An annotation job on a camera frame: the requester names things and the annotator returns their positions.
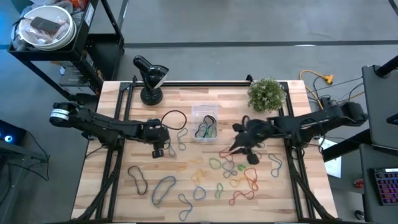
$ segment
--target lamp base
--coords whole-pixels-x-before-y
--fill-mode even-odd
[[[160,103],[163,99],[163,93],[160,88],[156,88],[154,90],[148,90],[147,88],[143,88],[141,90],[141,100],[145,105],[154,106]]]

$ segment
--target black metal frame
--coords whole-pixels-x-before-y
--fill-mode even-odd
[[[112,80],[118,74],[120,56],[124,53],[124,38],[117,21],[112,15],[107,0],[89,0],[89,4],[93,6],[95,13],[99,1],[102,2],[105,12],[111,21],[115,31],[114,34],[89,34],[88,31],[92,22],[90,24],[85,22],[84,18],[87,15],[86,10],[80,26],[77,27],[76,38],[68,46],[50,52],[29,50],[16,51],[12,44],[10,44],[8,52],[67,100],[75,101],[81,98],[81,95],[71,95],[32,63],[32,61],[71,61],[89,81],[91,89],[99,95],[101,93],[103,80]],[[93,60],[92,65],[86,60],[87,54],[89,54]],[[98,70],[101,71],[102,78],[99,76]]]
[[[252,81],[253,81],[252,77],[250,75],[248,75],[246,78],[246,81],[243,81],[243,82],[228,82],[228,81],[225,81],[225,82],[165,82],[162,86],[186,86],[186,87],[190,87],[190,86],[207,86],[207,87],[209,87],[209,86],[249,86]],[[294,116],[288,84],[287,84],[287,82],[280,82],[280,84],[284,87],[284,89],[287,93],[287,95],[286,95],[287,112],[288,112],[289,116]],[[132,83],[131,82],[121,83],[121,85],[119,87],[118,100],[116,103],[116,109],[115,109],[115,115],[114,115],[115,119],[119,118],[121,103],[123,100],[123,93],[126,90],[129,90],[127,103],[126,103],[126,110],[124,113],[124,120],[128,119],[129,111],[130,111],[130,107],[131,107],[132,92],[133,92],[133,88],[135,86],[144,87],[144,84],[142,82],[136,82],[136,80],[133,80]],[[279,110],[279,116],[284,116],[284,111],[282,108]],[[297,171],[294,167],[294,161],[293,161],[293,157],[292,157],[292,148],[290,146],[289,140],[284,139],[284,144],[285,144],[285,151],[286,151],[286,155],[287,155],[290,181],[292,183],[292,193],[293,193],[293,197],[294,197],[294,204],[295,204],[298,222],[299,223],[319,223],[319,224],[321,224],[321,223],[323,223],[323,224],[351,223],[351,222],[342,222],[341,220],[338,220],[338,219],[336,219],[336,220],[316,219],[315,212],[314,212],[314,206],[312,205],[312,203],[310,201],[310,197],[308,197],[307,194],[305,196],[306,196],[306,203],[307,203],[309,218],[304,218],[302,204],[301,204],[300,195],[299,195],[299,188],[297,187],[297,184],[299,184],[302,187],[303,186],[305,187],[305,189],[303,189],[304,192],[310,191],[309,186],[308,186],[308,179],[307,179],[307,173],[305,170],[304,160],[303,160],[302,155],[300,153],[297,153],[297,160],[298,160],[299,171],[300,171],[300,176],[301,176],[301,178],[299,179],[300,183],[298,183],[297,180],[293,178],[293,175]],[[107,218],[102,218],[102,209],[103,209],[103,197],[102,197],[100,200],[100,203],[97,204],[95,207],[97,212],[96,212],[94,220],[90,220],[89,218],[91,216],[89,216],[88,218],[85,218],[84,220],[70,220],[68,222],[63,222],[63,223],[74,223],[74,224],[78,224],[78,223],[111,223],[113,221],[114,206],[116,203],[118,180],[119,180],[119,175],[120,175],[120,167],[121,167],[122,158],[123,158],[123,147],[124,147],[124,140],[122,140],[120,142],[118,149],[109,149],[107,156],[106,156],[106,162],[105,162],[105,167],[104,167],[104,172],[103,172],[103,180],[101,183],[101,191],[99,194],[101,194],[102,192],[106,193],[108,191],[108,189],[110,187],[109,180],[111,179],[111,177],[113,177],[113,180],[111,182],[112,190],[111,190],[111,196],[110,196],[110,200],[109,200],[109,209],[108,209]],[[115,150],[118,152],[118,156],[116,158],[116,164],[113,169],[113,174],[111,174],[111,176],[108,177],[109,172],[111,170],[111,160],[112,160],[112,156],[113,156],[113,151],[115,151]]]

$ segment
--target concrete floor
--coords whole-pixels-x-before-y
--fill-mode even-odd
[[[124,12],[122,2],[111,1],[116,18]],[[9,30],[18,13],[9,0],[0,2],[0,10],[0,44],[8,44]],[[397,22],[388,0],[132,0],[122,32],[126,43],[394,40],[398,30],[392,27]],[[98,6],[90,32],[111,31],[103,7]],[[334,83],[340,83],[359,78],[363,65],[382,64],[396,52],[398,45],[126,49],[118,80],[131,80],[138,75],[132,58],[141,54],[153,63],[169,67],[169,80],[242,80],[247,74],[255,79],[295,80],[301,70],[311,69],[334,74]],[[56,128],[48,122],[53,102],[63,101],[55,90],[5,50],[0,51],[0,58],[0,119],[31,131],[51,154],[51,180],[44,182],[32,174],[26,177],[13,223],[68,220],[87,141],[77,130]],[[58,78],[56,66],[37,65],[52,78]],[[313,79],[314,76],[305,76],[308,85]],[[327,88],[320,94],[338,100],[359,83],[357,80]],[[326,85],[319,81],[317,86]],[[354,101],[366,110],[363,95]],[[368,124],[360,128],[342,127],[328,135],[349,138],[367,127]],[[358,169],[360,163],[356,158],[344,157],[344,169]],[[359,177],[360,173],[343,170],[343,180],[339,181],[350,183]],[[337,189],[332,177],[330,182],[339,217],[355,220],[353,212],[361,209],[361,195]]]

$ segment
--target potted plant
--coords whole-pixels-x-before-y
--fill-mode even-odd
[[[285,103],[286,92],[282,85],[273,78],[261,78],[251,83],[249,106],[257,112],[277,110]]]

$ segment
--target wooden table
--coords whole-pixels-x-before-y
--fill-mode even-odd
[[[105,82],[98,104],[98,113],[109,117],[114,116],[116,100],[118,97],[120,82]],[[303,81],[288,81],[294,114],[296,116],[310,113],[307,95]],[[193,210],[187,217],[187,222],[294,222],[297,221],[292,186],[289,178],[286,154],[282,139],[268,139],[264,141],[265,148],[258,149],[263,154],[260,163],[253,166],[257,169],[259,190],[255,192],[253,200],[246,200],[239,196],[233,206],[229,205],[233,193],[236,190],[242,192],[250,191],[248,183],[243,181],[238,188],[229,184],[229,179],[223,177],[223,170],[210,168],[208,160],[211,157],[220,159],[218,152],[230,146],[234,142],[236,133],[232,130],[233,123],[240,123],[244,115],[250,118],[266,119],[269,116],[278,116],[277,111],[270,113],[257,113],[248,108],[247,87],[162,87],[164,98],[156,106],[144,105],[140,98],[141,88],[135,88],[131,103],[129,119],[146,121],[148,118],[161,118],[170,110],[180,110],[186,114],[188,123],[186,127],[189,133],[182,137],[182,142],[187,145],[186,151],[178,150],[177,131],[170,130],[172,145],[177,153],[170,157],[165,151],[163,158],[153,159],[151,156],[152,146],[133,141],[126,141],[124,147],[123,163],[118,186],[118,196],[115,205],[114,222],[179,222],[178,215],[181,210],[189,206],[178,200],[180,193],[185,194],[188,201],[193,204]],[[124,97],[122,106],[125,106],[127,97]],[[191,134],[191,106],[194,103],[216,103],[218,108],[218,140],[209,143],[197,143]],[[122,107],[120,119],[123,118]],[[180,114],[169,114],[164,121],[172,127],[183,124]],[[100,146],[99,142],[91,142],[88,153]],[[284,162],[278,178],[271,176],[271,169],[278,164],[272,162],[268,155],[275,154]],[[106,157],[106,149],[99,150],[85,160],[81,174],[80,184],[72,212],[72,218],[83,213],[98,193],[101,185],[103,167]],[[203,158],[201,164],[189,164],[183,171],[177,171],[186,161]],[[336,217],[336,208],[331,194],[328,177],[326,175],[323,159],[317,147],[308,147],[305,150],[305,166],[308,181],[312,192],[327,211]],[[246,156],[234,156],[236,164],[247,164]],[[133,178],[127,174],[127,169],[133,165],[139,166],[148,181],[149,188],[145,195],[138,195]],[[197,169],[206,171],[204,179],[200,179],[200,186],[207,191],[204,200],[195,201],[193,190],[195,184],[191,176]],[[177,179],[167,196],[163,199],[160,208],[151,203],[151,196],[159,180],[173,175]],[[242,177],[243,172],[238,171],[237,177]],[[215,198],[217,183],[222,183],[224,191],[221,198]],[[164,192],[170,182],[166,182],[159,189]],[[144,183],[139,181],[141,190]],[[305,200],[303,193],[300,194],[302,207],[305,211]]]

